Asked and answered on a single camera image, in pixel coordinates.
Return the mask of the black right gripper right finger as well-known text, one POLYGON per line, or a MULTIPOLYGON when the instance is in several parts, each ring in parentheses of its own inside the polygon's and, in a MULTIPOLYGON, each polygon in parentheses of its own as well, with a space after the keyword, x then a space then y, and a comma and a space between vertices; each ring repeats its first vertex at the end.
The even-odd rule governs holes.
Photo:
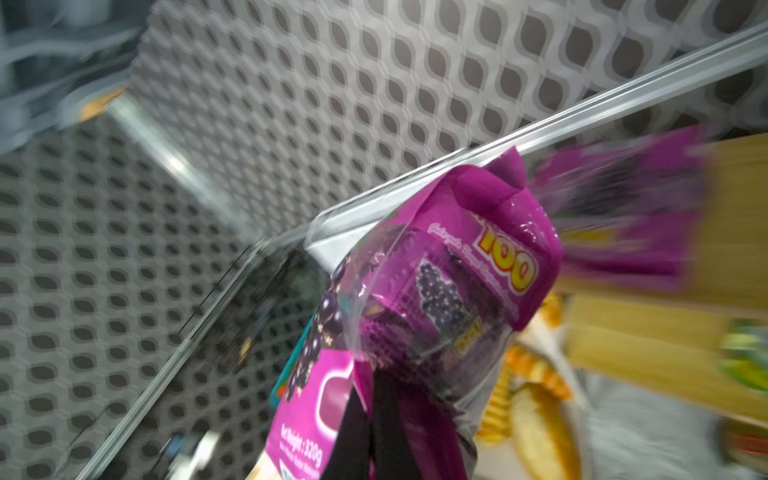
POLYGON ((396 382, 384 370, 377 370, 373 379, 373 460, 376 478, 421 479, 421 471, 402 422, 396 382))

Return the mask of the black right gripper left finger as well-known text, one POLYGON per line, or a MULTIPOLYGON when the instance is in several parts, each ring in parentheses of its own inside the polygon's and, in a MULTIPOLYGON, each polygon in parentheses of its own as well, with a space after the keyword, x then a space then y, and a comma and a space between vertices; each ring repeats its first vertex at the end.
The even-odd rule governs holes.
POLYGON ((355 387, 322 480, 370 480, 374 475, 373 415, 355 387))

